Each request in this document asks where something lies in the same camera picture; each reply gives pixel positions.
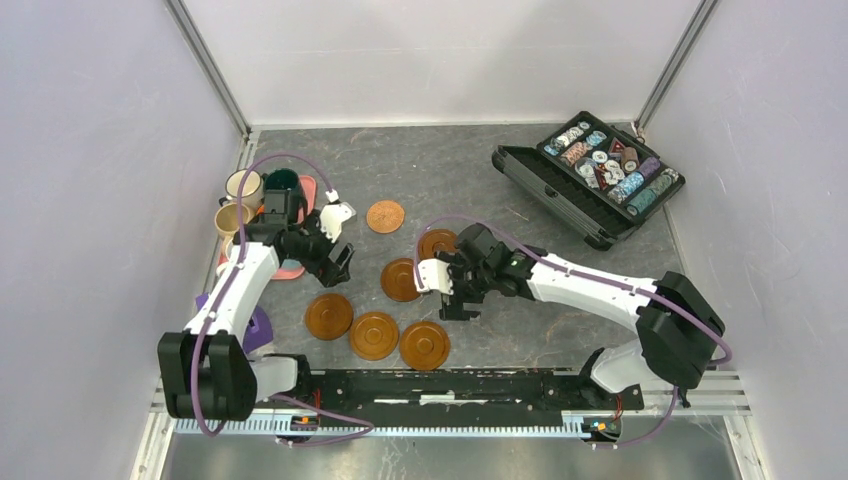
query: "wall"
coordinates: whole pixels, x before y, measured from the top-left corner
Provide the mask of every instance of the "wall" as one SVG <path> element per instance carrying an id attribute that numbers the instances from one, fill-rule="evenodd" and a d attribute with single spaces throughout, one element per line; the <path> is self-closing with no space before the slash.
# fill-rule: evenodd
<path id="1" fill-rule="evenodd" d="M 239 138 L 162 2 L 4 2 L 0 65 L 0 477 L 127 478 Z"/>
<path id="2" fill-rule="evenodd" d="M 684 259 L 779 479 L 848 476 L 846 20 L 842 0 L 722 2 L 648 127 L 688 176 Z"/>
<path id="3" fill-rule="evenodd" d="M 698 0 L 185 0 L 258 125 L 639 113 Z"/>

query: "gray tabletop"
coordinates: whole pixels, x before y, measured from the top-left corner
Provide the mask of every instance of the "gray tabletop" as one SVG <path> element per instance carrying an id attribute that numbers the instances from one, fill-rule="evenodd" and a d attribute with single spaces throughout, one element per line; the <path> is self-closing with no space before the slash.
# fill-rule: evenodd
<path id="1" fill-rule="evenodd" d="M 409 303 L 392 301 L 380 287 L 380 273 L 388 262 L 411 257 L 423 225 L 445 213 L 486 220 L 526 244 L 593 268 L 655 278 L 667 270 L 679 271 L 680 262 L 663 215 L 655 215 L 610 251 L 598 252 L 492 167 L 490 156 L 497 145 L 534 145 L 555 128 L 488 125 L 263 132 L 256 159 L 279 150 L 312 157 L 324 166 L 342 200 L 358 215 L 345 225 L 343 233 L 356 249 L 351 281 L 330 290 L 308 275 L 272 282 L 259 305 L 269 314 L 275 337 L 273 345 L 258 353 L 306 354 L 312 368 L 318 369 L 405 368 L 397 350 L 371 362 L 353 353 L 346 336 L 331 342 L 312 337 L 303 315 L 316 296 L 332 291 L 350 300 L 355 316 L 385 312 L 394 317 L 401 332 L 420 320 L 441 322 L 437 295 Z M 269 163 L 260 170 L 288 166 L 310 174 L 308 167 L 297 162 Z M 319 183 L 319 206 L 325 202 L 324 190 Z M 374 233 L 365 223 L 368 208 L 383 199 L 395 200 L 406 210 L 403 226 L 388 235 Z M 459 232 L 467 225 L 448 221 L 441 226 Z M 477 319 L 441 322 L 451 341 L 444 367 L 579 366 L 595 349 L 635 338 L 609 320 L 563 305 L 504 298 L 493 292 L 482 305 L 474 307 L 482 311 Z"/>

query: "brown coaster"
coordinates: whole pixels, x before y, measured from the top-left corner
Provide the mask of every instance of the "brown coaster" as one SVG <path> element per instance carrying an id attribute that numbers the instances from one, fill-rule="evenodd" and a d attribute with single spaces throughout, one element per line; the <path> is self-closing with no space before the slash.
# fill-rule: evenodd
<path id="1" fill-rule="evenodd" d="M 413 323 L 400 337 L 400 356 L 415 370 L 435 370 L 445 363 L 449 353 L 450 339 L 437 323 Z"/>
<path id="2" fill-rule="evenodd" d="M 350 328 L 353 321 L 353 307 L 345 297 L 338 293 L 321 295 L 309 304 L 303 323 L 315 338 L 335 340 Z"/>
<path id="3" fill-rule="evenodd" d="M 400 331 L 394 319 L 383 312 L 368 312 L 350 327 L 350 348 L 365 360 L 380 360 L 397 346 Z"/>
<path id="4" fill-rule="evenodd" d="M 403 217 L 406 214 L 399 203 L 392 200 L 381 200 L 371 208 L 365 215 L 365 221 L 371 230 L 377 233 L 392 233 L 403 225 Z"/>
<path id="5" fill-rule="evenodd" d="M 380 285 L 386 296 L 396 302 L 411 302 L 421 296 L 415 289 L 415 274 L 409 258 L 398 258 L 386 265 L 380 275 Z"/>
<path id="6" fill-rule="evenodd" d="M 436 258 L 436 252 L 439 251 L 454 253 L 456 252 L 456 247 L 453 245 L 455 241 L 456 234 L 448 229 L 430 230 L 418 242 L 418 257 L 421 260 L 427 260 Z"/>

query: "robotic arm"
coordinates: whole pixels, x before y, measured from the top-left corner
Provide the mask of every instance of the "robotic arm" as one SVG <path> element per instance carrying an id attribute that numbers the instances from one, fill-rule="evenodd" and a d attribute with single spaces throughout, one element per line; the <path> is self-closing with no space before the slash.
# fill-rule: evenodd
<path id="1" fill-rule="evenodd" d="M 355 215 L 334 191 L 321 210 L 306 215 L 306 199 L 297 174 L 281 188 L 266 190 L 265 212 L 245 226 L 245 239 L 235 238 L 231 261 L 208 300 L 182 332 L 165 333 L 159 341 L 159 366 L 168 413 L 194 418 L 190 391 L 192 350 L 207 318 L 212 319 L 202 345 L 198 398 L 206 418 L 246 420 L 253 406 L 297 384 L 298 364 L 292 356 L 268 355 L 248 361 L 242 341 L 259 297 L 283 260 L 298 260 L 323 286 L 350 279 L 353 247 L 346 244 L 335 260 L 342 224 Z M 302 222 L 298 216 L 304 215 Z M 242 249 L 246 249 L 241 259 Z"/>
<path id="2" fill-rule="evenodd" d="M 638 339 L 595 352 L 584 366 L 591 380 L 609 393 L 661 378 L 681 389 L 696 388 L 716 344 L 685 319 L 658 302 L 635 294 L 640 288 L 672 300 L 695 315 L 719 336 L 724 324 L 688 278 L 667 272 L 661 280 L 620 277 L 570 263 L 546 251 L 528 247 L 543 259 L 633 286 L 631 292 L 570 275 L 537 262 L 521 250 L 510 250 L 492 232 L 474 224 L 457 237 L 457 253 L 438 252 L 419 263 L 422 293 L 442 294 L 443 320 L 470 320 L 479 312 L 465 303 L 482 303 L 486 293 L 571 305 L 608 318 L 635 332 Z"/>

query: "open case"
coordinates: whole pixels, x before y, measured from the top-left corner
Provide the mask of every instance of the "open case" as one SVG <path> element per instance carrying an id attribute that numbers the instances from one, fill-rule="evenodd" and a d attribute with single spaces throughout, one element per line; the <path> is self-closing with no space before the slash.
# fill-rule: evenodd
<path id="1" fill-rule="evenodd" d="M 558 218 L 608 250 L 686 183 L 627 132 L 583 111 L 535 148 L 501 145 L 492 164 Z"/>

